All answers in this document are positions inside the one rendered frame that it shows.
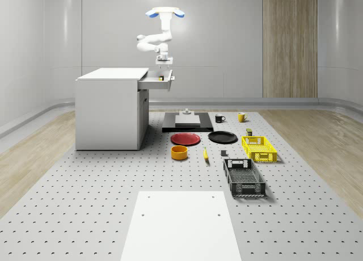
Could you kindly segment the dark grey basket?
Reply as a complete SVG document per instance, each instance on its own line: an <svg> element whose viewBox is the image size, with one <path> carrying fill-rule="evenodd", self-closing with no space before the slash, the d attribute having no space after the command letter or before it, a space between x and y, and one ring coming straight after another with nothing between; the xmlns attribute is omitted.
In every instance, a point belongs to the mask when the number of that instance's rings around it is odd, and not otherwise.
<svg viewBox="0 0 363 261"><path fill-rule="evenodd" d="M253 160L224 159L223 167L233 195L265 195L265 180Z"/></svg>

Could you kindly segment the black plate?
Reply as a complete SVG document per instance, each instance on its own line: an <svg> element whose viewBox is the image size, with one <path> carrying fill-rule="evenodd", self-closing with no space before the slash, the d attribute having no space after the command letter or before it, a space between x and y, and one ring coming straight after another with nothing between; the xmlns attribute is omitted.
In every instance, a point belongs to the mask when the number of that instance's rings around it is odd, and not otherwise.
<svg viewBox="0 0 363 261"><path fill-rule="evenodd" d="M208 134L208 138L219 144L232 144L237 142L238 138L235 134L227 131L214 131Z"/></svg>

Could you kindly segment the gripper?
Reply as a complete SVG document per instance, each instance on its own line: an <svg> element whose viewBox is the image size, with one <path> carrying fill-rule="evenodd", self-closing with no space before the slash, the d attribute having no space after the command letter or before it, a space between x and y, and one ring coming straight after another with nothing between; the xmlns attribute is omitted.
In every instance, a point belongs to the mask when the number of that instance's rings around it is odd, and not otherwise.
<svg viewBox="0 0 363 261"><path fill-rule="evenodd" d="M173 57L165 57L165 55L158 55L155 63L161 67L163 65L170 66L173 63Z"/></svg>

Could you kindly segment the white cabinet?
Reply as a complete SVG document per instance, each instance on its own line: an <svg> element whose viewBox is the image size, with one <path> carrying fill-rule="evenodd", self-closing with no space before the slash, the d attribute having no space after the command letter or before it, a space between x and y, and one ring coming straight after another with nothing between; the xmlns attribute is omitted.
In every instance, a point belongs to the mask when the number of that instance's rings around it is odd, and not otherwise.
<svg viewBox="0 0 363 261"><path fill-rule="evenodd" d="M100 68L75 82L75 148L138 150L138 81L147 68Z"/></svg>

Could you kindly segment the white drawer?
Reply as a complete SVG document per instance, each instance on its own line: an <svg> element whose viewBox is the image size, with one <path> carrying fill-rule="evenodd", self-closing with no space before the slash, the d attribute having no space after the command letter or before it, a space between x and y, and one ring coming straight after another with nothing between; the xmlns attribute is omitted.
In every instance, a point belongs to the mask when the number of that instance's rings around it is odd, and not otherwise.
<svg viewBox="0 0 363 261"><path fill-rule="evenodd" d="M159 76L163 76L164 80L159 81ZM172 75L172 70L149 70L138 81L138 89L167 89L169 91L174 79L175 77Z"/></svg>

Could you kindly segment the yellow bowl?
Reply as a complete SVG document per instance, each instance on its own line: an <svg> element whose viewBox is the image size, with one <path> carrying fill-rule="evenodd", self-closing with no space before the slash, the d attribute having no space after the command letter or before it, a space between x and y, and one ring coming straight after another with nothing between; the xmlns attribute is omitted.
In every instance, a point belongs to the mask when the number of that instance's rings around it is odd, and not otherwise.
<svg viewBox="0 0 363 261"><path fill-rule="evenodd" d="M176 145L171 148L171 158L181 161L188 157L188 148L183 145Z"/></svg>

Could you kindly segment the red plate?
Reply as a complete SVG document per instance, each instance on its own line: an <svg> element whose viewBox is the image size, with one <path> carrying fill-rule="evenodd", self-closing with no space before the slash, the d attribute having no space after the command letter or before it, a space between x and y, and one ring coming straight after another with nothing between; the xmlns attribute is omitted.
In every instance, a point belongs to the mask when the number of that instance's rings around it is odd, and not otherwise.
<svg viewBox="0 0 363 261"><path fill-rule="evenodd" d="M171 136L171 141L176 145L191 146L200 142L200 136L194 133L176 133Z"/></svg>

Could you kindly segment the yellow basket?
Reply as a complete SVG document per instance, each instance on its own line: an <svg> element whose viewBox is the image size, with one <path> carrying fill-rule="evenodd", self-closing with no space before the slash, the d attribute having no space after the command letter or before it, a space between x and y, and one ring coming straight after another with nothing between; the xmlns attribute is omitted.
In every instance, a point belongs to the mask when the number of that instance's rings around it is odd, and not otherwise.
<svg viewBox="0 0 363 261"><path fill-rule="evenodd" d="M277 151L265 136L243 136L242 147L255 162L276 162Z"/></svg>

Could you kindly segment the black stove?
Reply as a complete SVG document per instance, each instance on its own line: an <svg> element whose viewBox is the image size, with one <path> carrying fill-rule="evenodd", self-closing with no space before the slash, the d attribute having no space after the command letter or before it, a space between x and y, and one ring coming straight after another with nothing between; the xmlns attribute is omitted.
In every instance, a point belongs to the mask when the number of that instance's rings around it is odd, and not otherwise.
<svg viewBox="0 0 363 261"><path fill-rule="evenodd" d="M213 132L212 122L206 112L166 112L162 132Z"/></svg>

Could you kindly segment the white board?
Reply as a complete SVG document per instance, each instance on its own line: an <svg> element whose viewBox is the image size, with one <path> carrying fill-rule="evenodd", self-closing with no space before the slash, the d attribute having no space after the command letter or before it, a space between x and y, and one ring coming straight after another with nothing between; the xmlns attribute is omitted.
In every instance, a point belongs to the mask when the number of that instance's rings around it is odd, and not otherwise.
<svg viewBox="0 0 363 261"><path fill-rule="evenodd" d="M141 191L121 261L241 261L222 191Z"/></svg>

